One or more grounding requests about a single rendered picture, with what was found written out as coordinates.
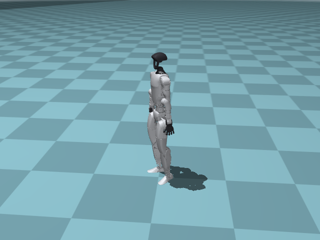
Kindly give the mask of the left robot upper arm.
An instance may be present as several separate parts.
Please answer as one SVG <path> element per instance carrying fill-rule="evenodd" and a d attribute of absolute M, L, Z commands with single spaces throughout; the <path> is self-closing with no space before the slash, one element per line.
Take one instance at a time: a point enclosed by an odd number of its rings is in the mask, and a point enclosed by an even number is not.
<path fill-rule="evenodd" d="M 171 81 L 167 76 L 162 76 L 160 77 L 160 84 L 162 86 L 162 92 L 164 95 L 164 98 L 161 100 L 161 104 L 163 106 L 165 100 L 169 100 L 170 101 L 170 85 L 171 85 Z"/>

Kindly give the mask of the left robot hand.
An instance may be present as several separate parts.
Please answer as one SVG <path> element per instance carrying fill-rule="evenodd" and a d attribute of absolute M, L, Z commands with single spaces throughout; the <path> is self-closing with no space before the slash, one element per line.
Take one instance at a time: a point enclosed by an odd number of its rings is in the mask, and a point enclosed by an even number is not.
<path fill-rule="evenodd" d="M 173 132 L 173 134 L 174 134 L 174 128 L 173 128 L 173 126 L 172 126 L 172 120 L 171 120 L 171 124 L 167 124 L 167 120 L 165 120 L 165 123 L 166 123 L 166 129 L 164 130 L 164 132 L 163 133 L 165 133 L 165 131 L 166 131 L 166 135 L 172 135 L 172 132 Z"/>

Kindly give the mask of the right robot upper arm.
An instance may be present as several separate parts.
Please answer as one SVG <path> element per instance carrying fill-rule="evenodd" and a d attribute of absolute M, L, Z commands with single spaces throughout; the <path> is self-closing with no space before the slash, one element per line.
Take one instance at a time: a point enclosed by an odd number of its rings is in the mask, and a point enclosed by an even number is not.
<path fill-rule="evenodd" d="M 152 73 L 153 73 L 153 71 L 150 72 L 150 78 L 151 78 Z M 151 89 L 149 89 L 148 93 L 152 96 L 152 91 L 151 91 Z"/>

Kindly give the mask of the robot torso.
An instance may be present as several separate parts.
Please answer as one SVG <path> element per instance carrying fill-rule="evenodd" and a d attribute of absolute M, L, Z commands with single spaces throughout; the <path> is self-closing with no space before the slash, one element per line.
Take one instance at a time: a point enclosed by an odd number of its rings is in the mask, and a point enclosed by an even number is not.
<path fill-rule="evenodd" d="M 153 110 L 154 119 L 159 122 L 161 117 L 165 117 L 164 105 L 161 104 L 161 100 L 164 99 L 163 87 L 161 85 L 161 77 L 166 76 L 169 78 L 167 73 L 157 70 L 151 74 L 150 85 L 151 85 L 151 96 L 152 101 L 155 103 L 155 109 Z"/>

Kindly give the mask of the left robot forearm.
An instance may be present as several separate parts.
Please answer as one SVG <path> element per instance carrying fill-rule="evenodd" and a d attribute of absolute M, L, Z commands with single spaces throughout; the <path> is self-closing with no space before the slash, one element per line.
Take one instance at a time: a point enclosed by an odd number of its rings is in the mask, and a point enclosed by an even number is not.
<path fill-rule="evenodd" d="M 166 118 L 166 121 L 167 121 L 167 125 L 169 124 L 172 124 L 172 116 L 171 116 L 171 103 L 168 99 L 166 99 L 164 101 L 164 105 L 165 107 L 163 108 L 164 109 L 164 114 L 165 114 L 165 118 Z"/>

